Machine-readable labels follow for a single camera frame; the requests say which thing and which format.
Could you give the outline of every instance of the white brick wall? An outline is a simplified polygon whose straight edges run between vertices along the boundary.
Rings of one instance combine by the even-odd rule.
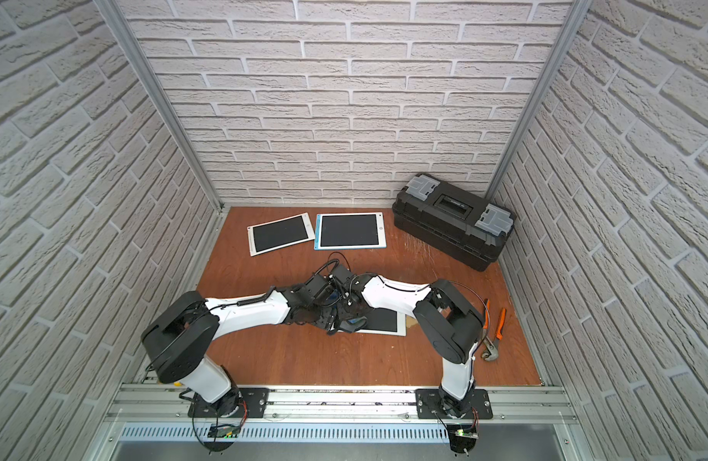
[[[387,205],[418,171],[483,192],[570,5],[168,1],[120,3],[229,204]]]
[[[708,459],[708,0],[595,0],[499,190],[597,459]]]
[[[211,216],[81,3],[0,3],[0,459],[81,459]]]

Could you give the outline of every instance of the aluminum frame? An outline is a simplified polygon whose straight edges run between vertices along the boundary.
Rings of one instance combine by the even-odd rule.
[[[208,200],[211,202],[211,206],[217,212],[220,212],[223,208],[223,202],[215,187],[213,187],[203,164],[198,158],[198,154],[193,148],[193,143],[190,142],[190,138],[187,136],[185,128],[182,126],[180,119],[175,113],[170,99],[167,97],[161,83],[159,83],[159,78],[152,69],[144,51],[141,49],[141,45],[138,43],[136,36],[131,31],[126,16],[124,16],[116,0],[95,0],[95,4],[103,15],[108,28],[116,37],[116,41],[126,54],[126,59],[136,72],[139,81],[144,85],[146,93],[149,95],[152,103],[154,103],[159,116],[165,121],[167,130],[169,130],[177,146],[180,148],[182,156],[190,166],[190,170],[193,171],[206,197],[208,197]]]
[[[510,163],[518,152],[518,146],[528,132],[528,128],[533,123],[536,114],[538,114],[543,98],[546,97],[546,93],[549,91],[554,77],[556,77],[556,74],[559,72],[562,60],[567,56],[567,52],[572,46],[572,41],[580,25],[582,25],[590,5],[592,5],[592,0],[574,0],[572,7],[569,12],[567,12],[567,18],[564,20],[564,24],[556,37],[554,45],[551,47],[549,57],[543,65],[541,73],[538,74],[538,79],[533,89],[531,89],[531,93],[528,95],[528,100],[525,106],[523,106],[523,110],[518,117],[518,122],[510,133],[510,138],[505,145],[505,150],[500,156],[500,160],[490,178],[490,185],[488,186],[487,192],[485,192],[485,198],[487,200],[492,201],[495,197]]]
[[[440,424],[417,416],[416,386],[267,386],[262,418],[248,420],[239,442],[446,443]],[[551,424],[567,461],[583,457],[583,436],[567,393],[558,386],[487,386],[494,413],[480,424]],[[108,461],[118,442],[194,440],[184,387],[122,384],[85,461]],[[225,418],[238,422],[238,418]],[[215,418],[196,418],[202,439]]]
[[[405,423],[419,420],[414,391],[418,386],[266,386],[271,390],[264,416],[250,422],[269,423]],[[122,422],[187,422],[189,402],[178,397],[185,387],[122,384],[105,420]],[[576,424],[567,394],[557,386],[487,386],[492,420],[483,424]]]

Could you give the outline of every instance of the orange pliers handle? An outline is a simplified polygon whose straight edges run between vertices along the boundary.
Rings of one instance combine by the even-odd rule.
[[[490,327],[490,300],[485,303],[485,324],[482,326],[485,335],[488,334],[488,327]]]
[[[497,321],[497,331],[495,332],[495,339],[502,339],[502,326],[505,324],[505,308],[500,309],[500,319]]]

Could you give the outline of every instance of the pliers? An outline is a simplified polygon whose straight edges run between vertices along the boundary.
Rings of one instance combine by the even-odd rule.
[[[487,309],[490,308],[490,300],[487,302]],[[493,360],[497,360],[498,357],[498,352],[497,352],[497,345],[502,339],[502,326],[505,324],[505,314],[506,314],[505,308],[500,310],[500,318],[497,322],[497,330],[495,331],[495,341],[491,341],[490,338],[487,336],[487,329],[488,329],[488,322],[485,322],[485,326],[482,327],[485,330],[485,352],[482,353],[482,358],[484,358],[487,362],[491,362]]]

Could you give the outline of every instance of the black screen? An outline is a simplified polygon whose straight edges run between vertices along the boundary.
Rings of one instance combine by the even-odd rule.
[[[390,309],[372,309],[367,312],[365,330],[397,332],[397,312]]]
[[[252,232],[254,233],[254,246],[257,252],[263,252],[275,246],[291,244],[307,238],[303,216],[256,226],[252,229]]]
[[[376,215],[321,217],[320,246],[378,245]]]

